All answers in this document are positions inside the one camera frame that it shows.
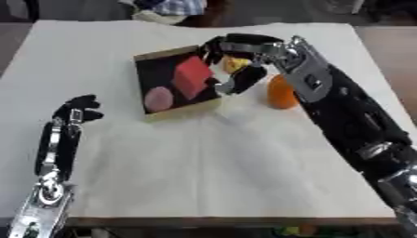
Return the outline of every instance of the orange fruit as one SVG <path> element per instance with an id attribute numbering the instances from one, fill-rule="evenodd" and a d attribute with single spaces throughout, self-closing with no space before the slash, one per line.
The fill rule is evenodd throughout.
<path id="1" fill-rule="evenodd" d="M 288 109 L 298 104 L 298 100 L 294 96 L 294 88 L 281 74 L 276 75 L 268 83 L 267 93 L 268 103 L 274 108 Z"/>

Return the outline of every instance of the black glove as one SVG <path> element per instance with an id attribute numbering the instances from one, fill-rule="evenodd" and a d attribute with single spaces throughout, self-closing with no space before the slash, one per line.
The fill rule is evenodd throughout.
<path id="1" fill-rule="evenodd" d="M 55 164 L 60 170 L 60 179 L 68 180 L 73 172 L 74 158 L 81 137 L 81 131 L 71 134 L 68 124 L 71 110 L 77 109 L 83 112 L 83 123 L 101 119 L 103 114 L 91 109 L 98 109 L 100 104 L 96 101 L 95 95 L 85 95 L 65 102 L 52 115 L 52 119 L 60 118 L 64 125 L 61 127 L 61 137 L 57 149 Z M 48 153 L 48 144 L 52 133 L 53 123 L 48 122 L 40 139 L 39 149 L 34 166 L 34 173 L 39 176 L 44 160 Z"/>
<path id="2" fill-rule="evenodd" d="M 62 121 L 68 124 L 71 109 L 78 109 L 83 112 L 83 123 L 94 121 L 103 117 L 101 112 L 91 110 L 98 108 L 100 108 L 100 103 L 96 101 L 96 96 L 92 94 L 85 95 L 66 101 L 65 104 L 54 112 L 52 119 L 59 117 Z"/>

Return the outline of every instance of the silver metal bracket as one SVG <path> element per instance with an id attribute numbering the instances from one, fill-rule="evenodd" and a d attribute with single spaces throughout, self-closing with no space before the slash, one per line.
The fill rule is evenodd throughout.
<path id="1" fill-rule="evenodd" d="M 29 198 L 11 224 L 8 238 L 52 238 L 67 219 L 68 206 L 74 199 L 74 186 L 63 185 L 63 195 L 53 205 L 39 201 L 40 186 L 35 186 Z"/>

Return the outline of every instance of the robotic arm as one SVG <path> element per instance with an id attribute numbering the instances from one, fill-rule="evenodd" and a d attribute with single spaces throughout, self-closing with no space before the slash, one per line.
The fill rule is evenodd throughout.
<path id="1" fill-rule="evenodd" d="M 208 65 L 224 55 L 251 60 L 228 82 L 214 84 L 225 94 L 244 92 L 265 77 L 263 65 L 275 65 L 329 143 L 417 235 L 417 152 L 408 133 L 303 38 L 294 36 L 285 44 L 270 36 L 234 33 L 208 41 L 198 53 Z"/>
<path id="2" fill-rule="evenodd" d="M 81 125 L 103 117 L 96 96 L 65 102 L 55 111 L 42 133 L 34 173 L 38 181 L 14 218 L 9 238 L 51 238 L 67 219 L 74 199 L 74 185 L 67 183 L 73 171 Z"/>

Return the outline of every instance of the black cable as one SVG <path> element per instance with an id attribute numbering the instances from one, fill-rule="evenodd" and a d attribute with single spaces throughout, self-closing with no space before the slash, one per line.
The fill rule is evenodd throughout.
<path id="1" fill-rule="evenodd" d="M 110 229 L 107 229 L 107 228 L 101 228 L 101 229 L 109 232 L 114 238 L 123 238 L 122 236 L 114 233 L 113 231 L 110 231 Z"/>

